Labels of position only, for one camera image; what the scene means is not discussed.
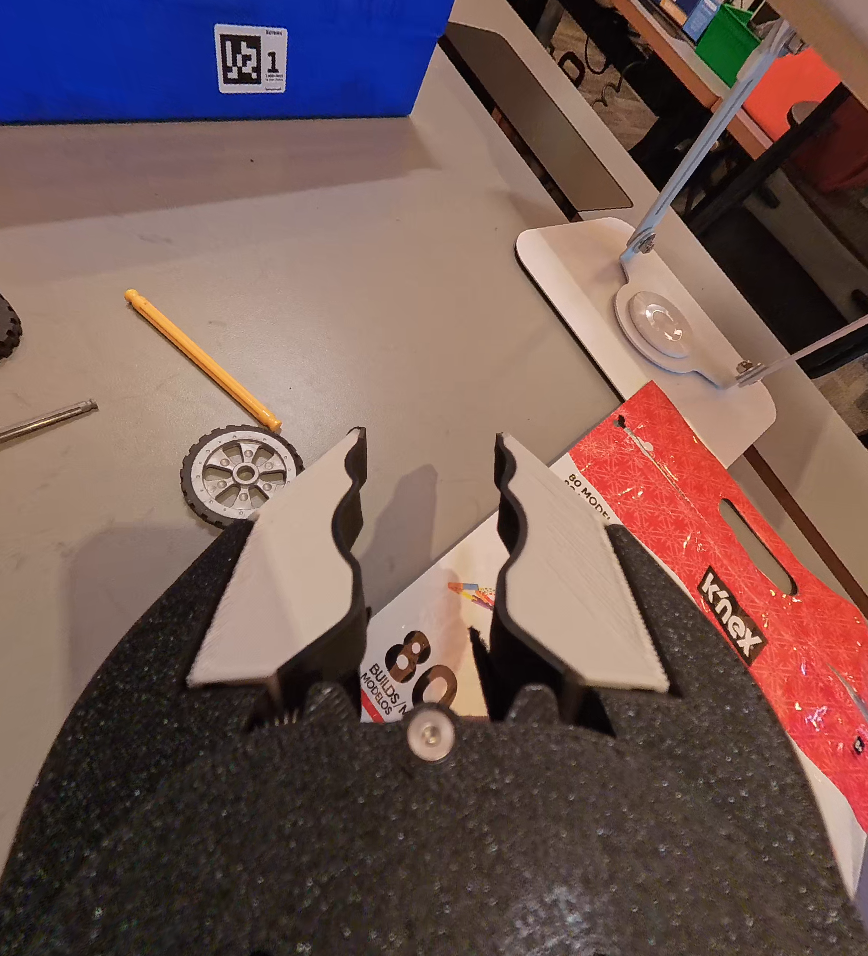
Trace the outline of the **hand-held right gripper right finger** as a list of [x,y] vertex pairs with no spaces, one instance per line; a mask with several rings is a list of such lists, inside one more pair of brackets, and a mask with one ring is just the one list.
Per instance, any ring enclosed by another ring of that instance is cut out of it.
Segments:
[[513,683],[668,691],[670,681],[593,508],[511,434],[498,433],[492,662]]

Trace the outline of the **dark brown desk panel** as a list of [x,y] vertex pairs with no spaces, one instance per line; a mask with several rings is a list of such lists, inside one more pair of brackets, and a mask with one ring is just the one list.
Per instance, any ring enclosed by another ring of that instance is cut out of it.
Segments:
[[439,46],[569,221],[631,209],[627,193],[499,33],[449,22]]

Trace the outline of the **grey plastic rod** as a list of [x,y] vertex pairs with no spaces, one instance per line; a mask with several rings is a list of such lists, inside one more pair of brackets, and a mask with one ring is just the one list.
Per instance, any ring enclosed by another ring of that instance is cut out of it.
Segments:
[[82,400],[58,410],[36,416],[25,422],[0,429],[0,446],[9,444],[17,439],[32,436],[40,431],[64,424],[98,410],[94,400]]

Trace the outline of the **orange storage bin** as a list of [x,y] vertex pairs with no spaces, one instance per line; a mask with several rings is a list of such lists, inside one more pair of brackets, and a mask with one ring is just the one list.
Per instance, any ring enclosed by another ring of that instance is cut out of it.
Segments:
[[[808,49],[770,67],[751,93],[745,111],[772,141],[789,127],[789,111],[822,102],[840,84],[820,55]],[[820,193],[868,186],[868,110],[846,93],[826,125],[793,153],[793,167]]]

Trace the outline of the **grey metal stand bracket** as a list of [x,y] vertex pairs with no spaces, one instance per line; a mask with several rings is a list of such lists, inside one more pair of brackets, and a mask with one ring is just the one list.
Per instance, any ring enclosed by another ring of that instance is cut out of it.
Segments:
[[619,327],[637,351],[660,369],[678,375],[698,374],[722,390],[746,387],[868,326],[866,315],[775,362],[739,360],[729,364],[724,353],[704,346],[692,327],[686,313],[689,297],[678,280],[673,280],[665,293],[659,290],[660,281],[670,278],[672,273],[654,252],[658,225],[770,66],[804,47],[805,42],[786,19],[773,22],[757,50],[742,66],[729,95],[693,141],[619,257],[625,276],[625,283],[613,300]]

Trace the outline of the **blue plastic storage bin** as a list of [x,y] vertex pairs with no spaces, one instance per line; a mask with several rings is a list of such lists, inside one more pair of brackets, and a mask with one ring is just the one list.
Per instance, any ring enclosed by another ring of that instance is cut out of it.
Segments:
[[408,115],[451,1],[0,1],[0,124]]

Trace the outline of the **red white instruction booklet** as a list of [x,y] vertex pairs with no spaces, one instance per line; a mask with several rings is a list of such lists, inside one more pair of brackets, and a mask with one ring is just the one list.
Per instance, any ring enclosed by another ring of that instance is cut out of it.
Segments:
[[[868,843],[868,624],[804,567],[655,384],[550,466],[603,523],[622,524],[751,670],[793,742],[852,895]],[[428,701],[486,716],[468,629],[488,639],[507,558],[495,513],[374,615],[361,720]]]

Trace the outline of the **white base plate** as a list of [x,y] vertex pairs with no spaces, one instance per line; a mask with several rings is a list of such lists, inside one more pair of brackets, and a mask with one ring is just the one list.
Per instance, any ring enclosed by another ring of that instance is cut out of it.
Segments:
[[[722,390],[695,373],[667,372],[627,340],[617,321],[614,297],[625,283],[619,257],[633,232],[616,218],[551,226],[521,233],[515,252],[524,271],[621,400],[631,399],[655,382],[720,463],[730,466],[775,423],[774,401],[762,383]],[[703,345],[724,353],[729,364],[741,360],[692,293],[654,252],[672,273],[660,281],[659,290],[665,293],[678,280],[689,297],[687,316]]]

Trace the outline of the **green storage bin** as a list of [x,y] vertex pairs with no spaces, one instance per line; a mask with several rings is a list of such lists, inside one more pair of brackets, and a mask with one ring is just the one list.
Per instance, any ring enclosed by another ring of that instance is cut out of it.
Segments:
[[762,40],[751,27],[754,12],[729,4],[721,5],[696,45],[699,58],[731,87],[751,54]]

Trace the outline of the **yellow plastic rod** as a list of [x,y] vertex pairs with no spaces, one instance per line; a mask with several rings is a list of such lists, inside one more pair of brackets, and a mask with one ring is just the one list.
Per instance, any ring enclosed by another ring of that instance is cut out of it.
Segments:
[[164,339],[185,356],[204,375],[220,387],[258,424],[278,432],[282,422],[261,400],[252,395],[247,387],[239,382],[197,343],[184,333],[174,322],[158,310],[147,298],[134,289],[124,292],[128,305],[153,327]]

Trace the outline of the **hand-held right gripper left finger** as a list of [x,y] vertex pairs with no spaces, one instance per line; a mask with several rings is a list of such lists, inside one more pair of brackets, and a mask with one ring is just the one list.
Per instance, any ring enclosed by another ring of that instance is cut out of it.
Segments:
[[367,434],[352,428],[288,482],[250,530],[189,669],[189,687],[336,680],[366,649],[366,606],[353,547],[363,526]]

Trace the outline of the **small grey wheel black tyre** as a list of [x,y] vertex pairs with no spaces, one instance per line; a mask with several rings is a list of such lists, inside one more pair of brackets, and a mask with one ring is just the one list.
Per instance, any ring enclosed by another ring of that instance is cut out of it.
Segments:
[[259,425],[214,429],[182,461],[180,487],[189,509],[218,528],[257,516],[304,471],[303,460],[283,437]]

